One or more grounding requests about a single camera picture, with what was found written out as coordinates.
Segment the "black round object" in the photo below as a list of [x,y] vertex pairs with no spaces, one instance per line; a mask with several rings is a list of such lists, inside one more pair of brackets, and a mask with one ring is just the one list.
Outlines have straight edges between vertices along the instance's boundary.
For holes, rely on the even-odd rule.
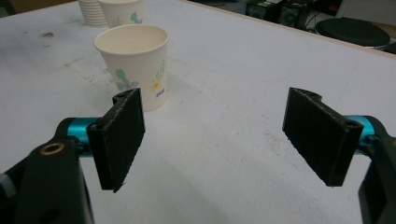
[[382,47],[389,43],[389,35],[368,21],[335,18],[320,21],[315,29],[327,37],[364,47]]

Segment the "table surface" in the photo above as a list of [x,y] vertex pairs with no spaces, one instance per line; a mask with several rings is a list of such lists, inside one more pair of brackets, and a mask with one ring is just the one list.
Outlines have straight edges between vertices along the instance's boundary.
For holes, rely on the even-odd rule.
[[[289,87],[340,114],[372,115],[396,135],[396,57],[177,0],[146,0],[169,33],[169,98],[121,190],[81,159],[96,223],[361,223],[355,156],[328,188],[282,132]],[[78,3],[0,20],[0,171],[70,117],[102,117],[118,92]]]

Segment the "black plastic mount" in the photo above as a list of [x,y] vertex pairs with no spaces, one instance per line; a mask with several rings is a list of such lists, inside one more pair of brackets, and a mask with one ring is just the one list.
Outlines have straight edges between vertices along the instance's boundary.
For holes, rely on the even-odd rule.
[[6,223],[92,224],[89,194],[70,140],[49,141],[26,158],[14,220]]
[[283,131],[327,186],[342,186],[363,126],[321,102],[321,96],[290,88]]
[[366,116],[380,139],[375,143],[372,163],[359,189],[364,224],[396,222],[396,138],[388,135],[382,123]]
[[[146,130],[140,89],[119,93],[112,101],[113,106],[89,125],[86,133],[102,189],[116,192],[129,172]],[[52,140],[70,138],[68,128],[74,119],[62,120]],[[88,147],[79,141],[75,144]]]

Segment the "white paper cup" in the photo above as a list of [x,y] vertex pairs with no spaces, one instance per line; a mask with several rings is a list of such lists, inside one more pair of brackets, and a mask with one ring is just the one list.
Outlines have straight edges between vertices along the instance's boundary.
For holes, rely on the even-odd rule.
[[107,26],[105,15],[97,0],[78,0],[85,23],[89,26]]
[[94,41],[119,90],[140,88],[144,111],[160,107],[167,98],[167,41],[164,29],[146,24],[115,27]]
[[144,0],[98,0],[109,28],[141,24],[146,14]]

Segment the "screw hole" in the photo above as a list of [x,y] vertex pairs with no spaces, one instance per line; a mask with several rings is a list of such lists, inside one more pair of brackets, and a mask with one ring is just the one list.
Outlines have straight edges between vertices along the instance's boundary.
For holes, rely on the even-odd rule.
[[64,144],[54,143],[41,148],[40,153],[44,156],[56,154],[64,149]]

